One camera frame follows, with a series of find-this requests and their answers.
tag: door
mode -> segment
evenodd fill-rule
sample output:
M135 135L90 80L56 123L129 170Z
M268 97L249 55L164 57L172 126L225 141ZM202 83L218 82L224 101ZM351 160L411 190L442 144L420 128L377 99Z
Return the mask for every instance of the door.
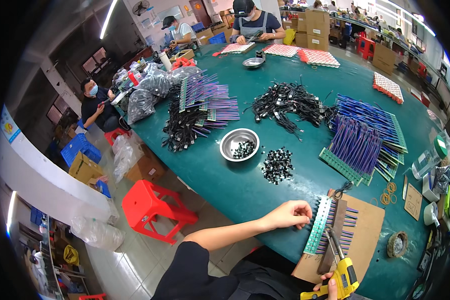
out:
M204 27L209 26L212 23L210 16L205 9L203 0L191 0L190 6L192 7L193 14L197 18L197 22L202 22Z

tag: metal bowl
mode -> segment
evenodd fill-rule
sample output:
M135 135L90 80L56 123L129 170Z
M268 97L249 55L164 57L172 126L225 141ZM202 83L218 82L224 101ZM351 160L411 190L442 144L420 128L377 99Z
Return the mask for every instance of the metal bowl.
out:
M245 158L233 158L233 152L239 147L239 143L246 141L252 141L255 143L255 149L253 149L253 152ZM222 138L222 141L220 141L220 153L229 161L247 160L257 153L258 148L260 148L260 139L258 138L258 135L253 130L247 128L232 130Z
M255 69L260 67L264 63L264 59L260 57L252 57L243 61L242 65L248 69Z

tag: black cap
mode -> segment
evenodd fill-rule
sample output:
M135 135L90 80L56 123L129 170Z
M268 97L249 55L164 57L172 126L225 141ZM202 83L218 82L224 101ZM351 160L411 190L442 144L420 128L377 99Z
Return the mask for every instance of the black cap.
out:
M253 0L234 0L233 1L233 11L235 15L241 15L241 12L245 12L246 14L250 14L253 10L255 3Z
M168 17L165 17L165 18L163 19L163 27L162 27L162 30L164 30L165 28L170 27L170 25L172 25L172 23L173 23L174 21L176 21L176 20L177 20L177 19L175 19L174 16L168 16Z

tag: yellow bag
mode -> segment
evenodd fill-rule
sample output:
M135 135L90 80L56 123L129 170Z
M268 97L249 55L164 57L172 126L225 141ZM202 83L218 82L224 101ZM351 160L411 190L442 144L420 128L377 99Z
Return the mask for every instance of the yellow bag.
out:
M285 45L292 45L293 40L295 39L295 30L287 29L285 30L286 36L283 38L283 43Z
M80 265L80 260L78 258L78 251L71 245L67 245L65 247L65 250L63 250L63 259L67 262L67 264L76 266Z

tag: red plastic stool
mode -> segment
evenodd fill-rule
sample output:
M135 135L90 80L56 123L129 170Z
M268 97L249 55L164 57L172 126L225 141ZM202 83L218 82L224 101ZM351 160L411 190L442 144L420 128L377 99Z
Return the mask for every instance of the red plastic stool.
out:
M171 196L178 206L162 201L164 196ZM134 231L172 245L177 242L172 237L185 224L194 224L198 220L197 215L186 209L180 201L179 193L146 180L139 180L133 185L123 198L122 207L128 225ZM156 215L174 219L178 223L167 235L159 234L151 222L156 222ZM145 229L146 224L149 224L152 230Z
M100 294L100 295L90 295L90 296L80 296L78 297L78 300L85 300L85 299L100 299L104 300L104 297L106 296L106 293Z
M130 136L130 131L126 131L124 129L121 129L120 127L118 127L117 129L110 131L110 132L105 132L104 136L105 139L108 141L108 143L110 145L113 146L113 142L114 140L117 138L117 136L119 135L128 135Z
M356 47L356 52L363 53L363 59L367 60L369 57L373 57L373 52L370 51L370 45L373 45L373 51L375 51L375 42L371 39L361 36L358 39L358 45Z

